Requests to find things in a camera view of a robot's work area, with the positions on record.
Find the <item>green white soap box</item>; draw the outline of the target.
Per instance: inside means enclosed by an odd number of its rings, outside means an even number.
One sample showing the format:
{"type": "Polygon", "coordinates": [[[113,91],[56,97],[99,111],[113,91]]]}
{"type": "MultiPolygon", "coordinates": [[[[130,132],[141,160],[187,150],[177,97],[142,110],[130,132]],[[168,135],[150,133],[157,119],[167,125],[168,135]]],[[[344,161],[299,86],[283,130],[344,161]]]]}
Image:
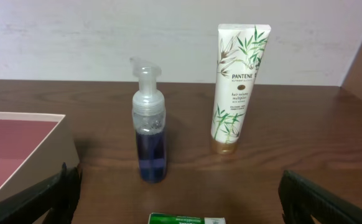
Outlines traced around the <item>green white soap box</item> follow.
{"type": "Polygon", "coordinates": [[[148,224],[226,224],[225,218],[199,218],[164,213],[151,213],[148,224]]]}

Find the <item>clear foam pump bottle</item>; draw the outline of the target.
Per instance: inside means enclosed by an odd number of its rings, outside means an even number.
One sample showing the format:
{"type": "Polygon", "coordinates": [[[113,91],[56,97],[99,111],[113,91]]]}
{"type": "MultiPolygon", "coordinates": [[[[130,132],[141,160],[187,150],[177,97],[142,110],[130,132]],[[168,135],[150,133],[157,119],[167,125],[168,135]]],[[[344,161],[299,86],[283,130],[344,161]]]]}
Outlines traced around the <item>clear foam pump bottle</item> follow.
{"type": "Polygon", "coordinates": [[[132,98],[139,173],[143,181],[158,183],[167,173],[165,98],[157,89],[157,77],[162,70],[138,57],[130,58],[130,63],[132,74],[139,82],[139,89],[132,98]]]}

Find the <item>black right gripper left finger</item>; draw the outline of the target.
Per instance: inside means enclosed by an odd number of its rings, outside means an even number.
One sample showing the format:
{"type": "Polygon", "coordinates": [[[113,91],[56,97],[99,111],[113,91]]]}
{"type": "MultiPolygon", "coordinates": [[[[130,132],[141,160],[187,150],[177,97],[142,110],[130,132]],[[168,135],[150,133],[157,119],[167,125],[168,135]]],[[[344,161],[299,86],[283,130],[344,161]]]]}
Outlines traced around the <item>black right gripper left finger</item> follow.
{"type": "Polygon", "coordinates": [[[82,173],[62,164],[61,171],[0,202],[0,223],[71,224],[81,192],[82,173]]]}

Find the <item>white cardboard box pink inside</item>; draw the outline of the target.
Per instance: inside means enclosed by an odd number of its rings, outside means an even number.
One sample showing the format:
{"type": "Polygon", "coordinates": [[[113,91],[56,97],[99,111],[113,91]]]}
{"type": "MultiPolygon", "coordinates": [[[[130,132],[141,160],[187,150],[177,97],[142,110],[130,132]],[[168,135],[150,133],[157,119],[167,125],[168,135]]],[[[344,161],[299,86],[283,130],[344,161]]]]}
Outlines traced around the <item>white cardboard box pink inside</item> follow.
{"type": "Polygon", "coordinates": [[[0,112],[0,201],[79,162],[65,115],[0,112]]]}

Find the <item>white Pantene tube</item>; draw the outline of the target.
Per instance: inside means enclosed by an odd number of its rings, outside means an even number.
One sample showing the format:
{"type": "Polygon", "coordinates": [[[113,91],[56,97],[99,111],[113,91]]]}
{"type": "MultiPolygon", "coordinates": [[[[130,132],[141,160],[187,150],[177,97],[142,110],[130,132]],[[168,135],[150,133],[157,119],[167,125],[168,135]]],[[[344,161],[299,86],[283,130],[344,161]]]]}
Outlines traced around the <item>white Pantene tube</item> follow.
{"type": "Polygon", "coordinates": [[[220,24],[211,147],[235,152],[271,27],[267,24],[220,24]]]}

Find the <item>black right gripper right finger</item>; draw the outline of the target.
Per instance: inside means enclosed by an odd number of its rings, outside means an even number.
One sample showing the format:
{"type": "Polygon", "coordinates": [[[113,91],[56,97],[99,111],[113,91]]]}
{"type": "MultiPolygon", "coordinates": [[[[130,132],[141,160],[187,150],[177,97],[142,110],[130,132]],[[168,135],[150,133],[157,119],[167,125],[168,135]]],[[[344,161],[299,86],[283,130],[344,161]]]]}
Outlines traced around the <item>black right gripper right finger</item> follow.
{"type": "Polygon", "coordinates": [[[291,170],[283,172],[278,194],[285,224],[362,224],[362,209],[291,170]]]}

